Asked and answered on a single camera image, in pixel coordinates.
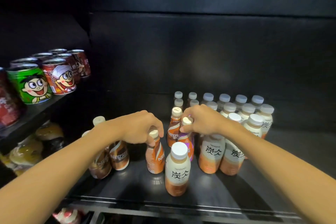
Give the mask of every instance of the cartoon black hair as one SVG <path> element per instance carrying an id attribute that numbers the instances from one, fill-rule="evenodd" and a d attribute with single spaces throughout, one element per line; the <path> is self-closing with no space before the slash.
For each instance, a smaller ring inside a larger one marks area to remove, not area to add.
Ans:
<path id="1" fill-rule="evenodd" d="M 31 79 L 34 79 L 34 78 L 44 79 L 44 76 L 43 76 L 43 74 L 38 74 L 38 73 L 35 73 L 35 74 L 32 74 L 32 75 L 28 75 L 20 83 L 29 82 Z"/>

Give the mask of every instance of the person's right arm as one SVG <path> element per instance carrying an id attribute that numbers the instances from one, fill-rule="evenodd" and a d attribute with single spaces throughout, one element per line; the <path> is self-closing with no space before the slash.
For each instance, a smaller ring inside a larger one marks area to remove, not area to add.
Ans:
<path id="1" fill-rule="evenodd" d="M 309 223 L 336 223 L 336 180 L 293 154 L 255 136 L 206 105 L 187 108 L 192 125 L 181 132 L 221 134 L 232 141 Z"/>

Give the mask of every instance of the white bottle cap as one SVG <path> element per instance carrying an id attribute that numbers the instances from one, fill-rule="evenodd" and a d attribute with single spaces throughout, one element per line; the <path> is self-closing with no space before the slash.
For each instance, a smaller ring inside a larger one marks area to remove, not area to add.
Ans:
<path id="1" fill-rule="evenodd" d="M 211 137 L 213 137 L 214 139 L 217 139 L 217 140 L 221 140 L 221 139 L 224 138 L 223 136 L 221 136 L 219 134 L 213 134 L 213 135 L 211 135 Z"/>
<path id="2" fill-rule="evenodd" d="M 207 106 L 210 107 L 211 109 L 215 110 L 215 111 L 217 110 L 217 107 L 218 107 L 217 103 L 213 102 L 213 101 L 208 102 Z"/>
<path id="3" fill-rule="evenodd" d="M 252 104 L 245 103 L 245 104 L 243 104 L 243 106 L 241 107 L 241 109 L 242 109 L 244 112 L 254 113 L 254 111 L 255 111 L 255 106 L 252 105 Z"/>
<path id="4" fill-rule="evenodd" d="M 264 102 L 264 98 L 258 95 L 254 95 L 252 97 L 252 102 L 256 104 L 262 104 Z"/>
<path id="5" fill-rule="evenodd" d="M 174 102 L 175 106 L 183 106 L 183 99 L 177 98 Z"/>
<path id="6" fill-rule="evenodd" d="M 234 113 L 234 112 L 229 113 L 228 118 L 229 118 L 229 120 L 237 121 L 239 123 L 242 121 L 241 116 L 237 113 Z"/>
<path id="7" fill-rule="evenodd" d="M 274 107 L 268 104 L 262 104 L 260 107 L 260 111 L 267 114 L 272 114 L 274 112 Z"/>
<path id="8" fill-rule="evenodd" d="M 91 131 L 91 130 L 85 131 L 85 132 L 82 134 L 82 137 L 83 137 L 83 136 L 86 136 L 87 133 L 89 133 L 90 131 Z"/>
<path id="9" fill-rule="evenodd" d="M 229 102 L 230 101 L 230 96 L 228 94 L 220 94 L 219 100 L 222 102 Z"/>
<path id="10" fill-rule="evenodd" d="M 99 123 L 102 123 L 104 121 L 105 121 L 104 116 L 98 116 L 98 117 L 95 117 L 92 122 L 94 126 L 97 126 Z"/>
<path id="11" fill-rule="evenodd" d="M 246 101 L 247 101 L 247 97 L 244 96 L 244 95 L 237 95 L 237 96 L 236 96 L 236 101 L 237 101 L 238 103 L 244 104 L 244 103 L 246 103 Z"/>
<path id="12" fill-rule="evenodd" d="M 261 126 L 263 124 L 263 118 L 260 115 L 251 114 L 248 122 L 255 126 Z"/>
<path id="13" fill-rule="evenodd" d="M 195 92 L 191 92 L 191 93 L 189 93 L 189 98 L 190 99 L 196 99 L 197 98 L 197 94 Z"/>
<path id="14" fill-rule="evenodd" d="M 182 98 L 183 93 L 181 91 L 176 91 L 174 97 L 175 98 Z"/>
<path id="15" fill-rule="evenodd" d="M 191 121 L 191 119 L 189 117 L 184 117 L 182 119 L 182 125 L 191 125 L 193 122 Z"/>
<path id="16" fill-rule="evenodd" d="M 224 104 L 224 110 L 227 112 L 235 112 L 237 109 L 236 104 L 227 102 Z"/>
<path id="17" fill-rule="evenodd" d="M 182 109 L 179 108 L 179 107 L 174 107 L 174 108 L 171 110 L 171 114 L 172 114 L 172 115 L 175 115 L 175 116 L 180 116 L 180 115 L 182 115 Z"/>
<path id="18" fill-rule="evenodd" d="M 199 105 L 200 103 L 198 102 L 198 100 L 197 99 L 192 99 L 191 101 L 190 101 L 190 107 L 192 107 L 192 106 L 194 106 L 194 105 Z"/>
<path id="19" fill-rule="evenodd" d="M 157 138 L 159 136 L 159 131 L 156 127 L 152 127 L 150 130 L 149 130 L 149 136 L 150 137 L 153 137 L 154 139 Z"/>
<path id="20" fill-rule="evenodd" d="M 203 99 L 205 101 L 212 101 L 213 100 L 213 95 L 211 93 L 204 93 Z"/>
<path id="21" fill-rule="evenodd" d="M 176 142 L 171 146 L 170 154 L 176 160 L 185 159 L 188 156 L 188 147 L 183 142 Z"/>

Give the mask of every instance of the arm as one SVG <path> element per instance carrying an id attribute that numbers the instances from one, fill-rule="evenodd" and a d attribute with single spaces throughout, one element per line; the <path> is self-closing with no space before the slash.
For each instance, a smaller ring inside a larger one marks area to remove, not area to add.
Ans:
<path id="1" fill-rule="evenodd" d="M 147 111 L 98 124 L 86 136 L 44 159 L 0 190 L 0 223 L 43 224 L 97 154 L 118 140 L 153 141 L 148 135 L 152 125 L 163 137 L 162 122 Z"/>
<path id="2" fill-rule="evenodd" d="M 187 108 L 195 122 L 182 132 L 221 134 L 232 141 L 310 223 L 335 223 L 336 180 L 289 152 L 260 139 L 205 105 Z"/>

